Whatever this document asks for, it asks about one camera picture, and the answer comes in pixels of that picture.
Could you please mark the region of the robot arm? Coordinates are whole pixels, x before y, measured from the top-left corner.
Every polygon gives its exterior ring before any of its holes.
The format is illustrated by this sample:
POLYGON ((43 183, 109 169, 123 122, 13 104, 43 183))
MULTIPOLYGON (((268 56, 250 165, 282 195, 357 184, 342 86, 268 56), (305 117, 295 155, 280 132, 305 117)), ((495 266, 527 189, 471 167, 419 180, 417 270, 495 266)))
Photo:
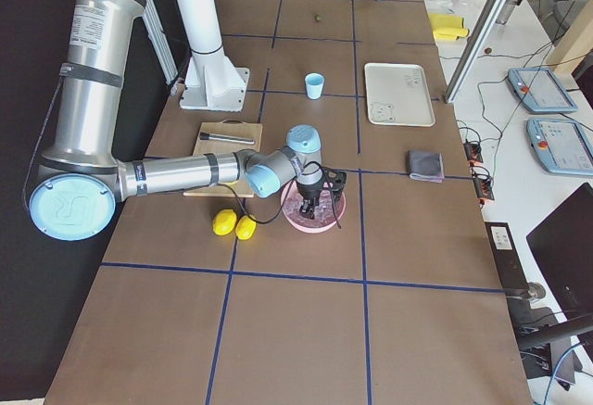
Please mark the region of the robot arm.
POLYGON ((64 241, 99 234, 119 202, 132 196, 246 181, 257 196, 295 184, 301 211, 312 215, 329 186, 317 130, 298 125, 269 155, 242 149, 186 158, 125 162, 119 146, 146 142, 165 87, 130 58, 135 21, 149 0, 75 0, 69 51, 50 104, 58 115, 55 141, 37 164, 38 184, 23 204, 42 233, 64 241))

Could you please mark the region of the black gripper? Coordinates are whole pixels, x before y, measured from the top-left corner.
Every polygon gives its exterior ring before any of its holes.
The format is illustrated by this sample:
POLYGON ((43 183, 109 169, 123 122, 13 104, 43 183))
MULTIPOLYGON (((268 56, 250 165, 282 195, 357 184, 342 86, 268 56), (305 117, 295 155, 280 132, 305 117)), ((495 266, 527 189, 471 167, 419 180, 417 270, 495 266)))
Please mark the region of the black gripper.
POLYGON ((302 197, 302 204, 299 212, 303 218, 309 218, 310 220, 315 219, 315 211, 320 204, 323 185, 324 182, 322 179, 310 184, 296 183, 297 191, 302 197))

